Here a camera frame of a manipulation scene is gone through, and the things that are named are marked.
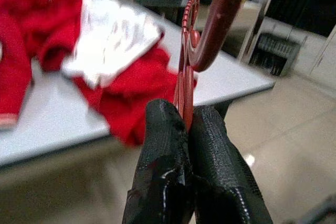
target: tiled floor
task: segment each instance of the tiled floor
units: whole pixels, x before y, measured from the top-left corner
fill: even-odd
[[[275,224],[336,193],[336,99],[314,84],[277,79],[273,90],[235,101],[225,121],[231,141],[255,157],[251,169]],[[118,148],[95,179],[76,166],[0,191],[10,198],[0,203],[0,223],[120,224],[139,153]]]

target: red hanger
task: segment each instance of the red hanger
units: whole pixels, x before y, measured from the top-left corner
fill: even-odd
[[[242,0],[213,0],[202,36],[194,30],[200,0],[189,0],[184,10],[174,105],[187,130],[190,129],[193,118],[194,71],[204,71],[214,61],[241,2]]]

